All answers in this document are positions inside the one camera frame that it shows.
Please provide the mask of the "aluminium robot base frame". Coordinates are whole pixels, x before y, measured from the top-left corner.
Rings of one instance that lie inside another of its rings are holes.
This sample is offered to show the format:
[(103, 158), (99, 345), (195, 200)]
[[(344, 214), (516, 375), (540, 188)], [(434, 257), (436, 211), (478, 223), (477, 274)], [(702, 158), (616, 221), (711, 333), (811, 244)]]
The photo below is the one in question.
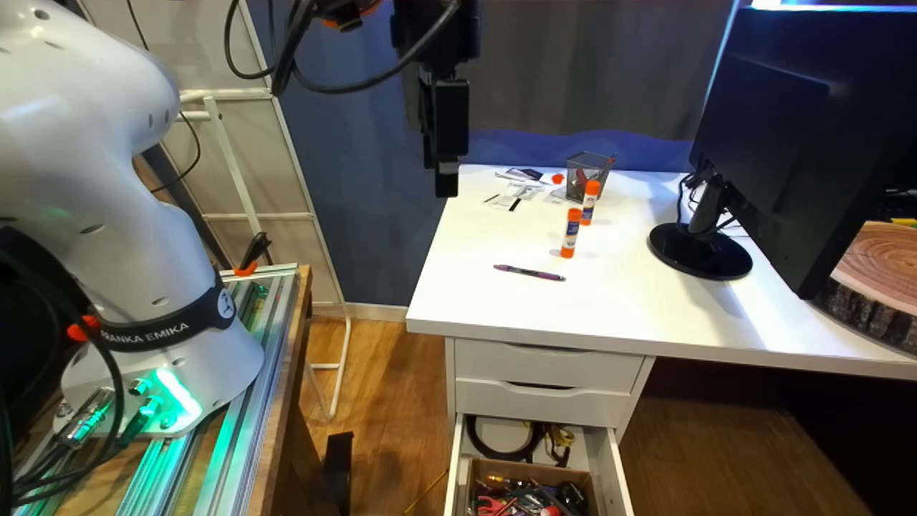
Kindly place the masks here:
[(321, 499), (321, 461), (299, 409), (314, 269), (261, 266), (233, 277), (265, 345), (256, 385), (179, 438), (139, 438), (73, 491), (16, 516), (295, 516)]

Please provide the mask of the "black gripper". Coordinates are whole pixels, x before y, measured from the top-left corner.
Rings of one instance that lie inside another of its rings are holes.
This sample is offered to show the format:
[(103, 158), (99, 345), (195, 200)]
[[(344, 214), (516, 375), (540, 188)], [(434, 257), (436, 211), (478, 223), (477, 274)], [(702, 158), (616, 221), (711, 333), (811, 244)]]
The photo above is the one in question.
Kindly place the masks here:
[(458, 194), (458, 160), (471, 150), (471, 79), (458, 65), (478, 55), (477, 0), (394, 0), (397, 51), (420, 68), (425, 165), (440, 198)]

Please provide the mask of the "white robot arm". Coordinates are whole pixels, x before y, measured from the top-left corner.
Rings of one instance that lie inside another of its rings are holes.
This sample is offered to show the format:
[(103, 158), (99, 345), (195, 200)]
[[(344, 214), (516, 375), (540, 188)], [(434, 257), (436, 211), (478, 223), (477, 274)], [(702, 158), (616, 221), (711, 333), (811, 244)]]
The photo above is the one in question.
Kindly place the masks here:
[(182, 436), (265, 366), (193, 217), (133, 158), (182, 108), (169, 72), (56, 0), (0, 0), (0, 217), (87, 293), (133, 403)]

